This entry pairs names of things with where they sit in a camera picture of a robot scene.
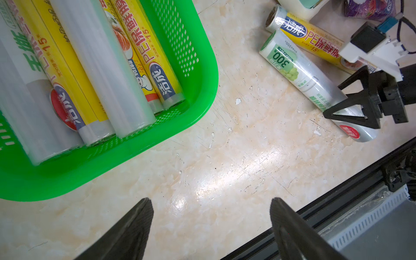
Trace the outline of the clear white-label wrap roll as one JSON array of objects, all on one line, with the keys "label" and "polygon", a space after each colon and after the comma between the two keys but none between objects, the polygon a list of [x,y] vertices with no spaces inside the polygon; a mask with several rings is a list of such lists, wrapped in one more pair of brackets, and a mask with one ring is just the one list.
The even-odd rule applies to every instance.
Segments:
[{"label": "clear white-label wrap roll", "polygon": [[56,114],[54,93],[31,44],[1,1],[1,112],[33,165],[84,145]]}]

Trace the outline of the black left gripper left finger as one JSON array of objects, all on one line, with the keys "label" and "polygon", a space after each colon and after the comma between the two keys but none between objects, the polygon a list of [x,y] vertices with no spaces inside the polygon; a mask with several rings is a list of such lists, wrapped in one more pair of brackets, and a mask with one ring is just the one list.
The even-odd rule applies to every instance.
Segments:
[{"label": "black left gripper left finger", "polygon": [[149,198],[140,200],[78,260],[141,260],[150,234],[154,210]]}]

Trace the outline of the short yellow wrap roll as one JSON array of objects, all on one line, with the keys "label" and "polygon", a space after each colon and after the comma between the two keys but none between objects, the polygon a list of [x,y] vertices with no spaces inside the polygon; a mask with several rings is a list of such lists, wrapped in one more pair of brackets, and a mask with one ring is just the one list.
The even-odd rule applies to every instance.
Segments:
[{"label": "short yellow wrap roll", "polygon": [[6,3],[53,86],[53,105],[63,107],[61,119],[79,133],[86,146],[114,136],[114,128],[50,1]]}]

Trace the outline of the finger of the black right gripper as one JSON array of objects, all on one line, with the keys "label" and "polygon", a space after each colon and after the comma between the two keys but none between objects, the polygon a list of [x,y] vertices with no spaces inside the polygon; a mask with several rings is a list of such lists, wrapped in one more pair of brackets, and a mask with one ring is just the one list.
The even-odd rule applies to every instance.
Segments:
[{"label": "finger of the black right gripper", "polygon": [[[364,66],[341,83],[338,88],[343,90],[356,81],[361,82],[363,90],[348,94],[345,100],[325,110],[323,115],[326,119],[330,120],[349,122],[376,130],[380,129],[382,115],[379,108],[381,104],[379,87],[382,82],[382,71],[370,73],[368,67]],[[359,108],[363,115],[339,114],[340,111],[348,108]]]}]

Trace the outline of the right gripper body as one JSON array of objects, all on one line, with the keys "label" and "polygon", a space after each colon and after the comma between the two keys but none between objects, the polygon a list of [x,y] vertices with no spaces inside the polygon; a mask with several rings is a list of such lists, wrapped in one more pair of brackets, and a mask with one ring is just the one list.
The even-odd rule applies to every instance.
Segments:
[{"label": "right gripper body", "polygon": [[402,81],[385,71],[377,71],[369,75],[369,93],[372,115],[368,119],[379,121],[383,116],[391,116],[395,123],[408,122],[406,105],[416,103],[416,65],[400,69]]}]

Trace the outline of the green-label wrap roll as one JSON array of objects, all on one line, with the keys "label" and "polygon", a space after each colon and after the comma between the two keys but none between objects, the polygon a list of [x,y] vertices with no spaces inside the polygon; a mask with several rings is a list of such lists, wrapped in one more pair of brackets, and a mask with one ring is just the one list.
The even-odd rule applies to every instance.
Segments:
[{"label": "green-label wrap roll", "polygon": [[[280,30],[269,36],[259,53],[322,112],[347,99],[347,95]],[[336,115],[364,116],[358,106],[343,109]],[[374,140],[378,135],[378,130],[369,127],[339,120],[332,122],[360,143]]]}]

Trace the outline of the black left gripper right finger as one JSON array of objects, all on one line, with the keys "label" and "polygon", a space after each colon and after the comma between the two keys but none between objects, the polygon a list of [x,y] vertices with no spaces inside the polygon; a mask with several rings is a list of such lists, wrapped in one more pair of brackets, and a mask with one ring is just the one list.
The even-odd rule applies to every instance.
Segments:
[{"label": "black left gripper right finger", "polygon": [[344,260],[283,199],[273,198],[270,219],[283,260]]}]

